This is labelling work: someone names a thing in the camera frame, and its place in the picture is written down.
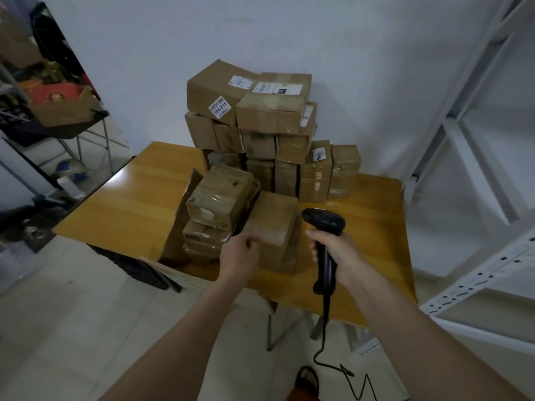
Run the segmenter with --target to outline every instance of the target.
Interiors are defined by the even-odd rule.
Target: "black sandal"
[[[314,376],[314,378],[316,379],[316,383],[318,383],[317,387],[314,384],[312,384],[310,381],[308,381],[306,378],[301,377],[301,374],[304,371],[308,371]],[[295,378],[295,387],[308,391],[317,398],[319,396],[319,379],[318,379],[318,375],[316,374],[316,371],[310,366],[301,367],[298,371],[297,377]]]

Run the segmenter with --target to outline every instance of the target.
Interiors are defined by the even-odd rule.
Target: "table top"
[[[157,261],[192,168],[204,173],[197,148],[152,142],[53,230],[77,241],[122,255]],[[401,182],[358,174],[349,198],[331,198],[306,207],[329,209],[346,219],[345,231],[365,259],[400,291],[416,301],[402,209]],[[317,279],[303,222],[295,276],[259,270],[248,287],[270,300],[322,314],[321,296],[312,292]],[[180,271],[215,280],[217,265],[189,264]],[[349,293],[341,286],[331,299],[331,318],[366,326]]]

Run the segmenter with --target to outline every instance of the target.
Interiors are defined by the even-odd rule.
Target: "person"
[[[364,261],[348,235],[319,230],[307,230],[307,235],[315,262],[317,241],[338,263],[338,283],[358,304],[412,400],[528,400]],[[259,240],[253,235],[236,235],[225,243],[217,280],[101,400],[196,400],[218,332],[255,274],[258,259]],[[288,400],[318,400],[318,390],[316,373],[305,366]]]

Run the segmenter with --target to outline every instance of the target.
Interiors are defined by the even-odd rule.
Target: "barcode sticker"
[[[228,83],[234,87],[249,90],[254,82],[254,80],[248,79],[246,77],[232,76],[232,79]]]
[[[303,116],[301,117],[301,127],[307,126],[308,119],[310,118],[310,115],[312,114],[313,109],[314,109],[313,105],[307,105],[307,107],[304,109]]]
[[[286,96],[297,96],[301,93],[302,84],[284,84],[284,83],[258,83],[253,93],[264,94],[284,94]]]
[[[312,160],[317,162],[318,160],[327,159],[325,154],[325,148],[317,148],[312,151]]]
[[[208,107],[210,112],[214,114],[217,119],[220,119],[223,115],[229,112],[231,108],[231,105],[227,103],[223,96],[219,96],[219,98]]]

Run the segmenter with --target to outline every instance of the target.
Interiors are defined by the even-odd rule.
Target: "person's right hand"
[[[318,263],[316,242],[319,242],[327,247],[329,254],[338,264],[336,280],[345,288],[351,289],[353,282],[358,277],[358,269],[367,265],[358,253],[351,237],[346,233],[336,236],[319,229],[307,230],[306,234],[312,239],[310,248],[314,262]]]

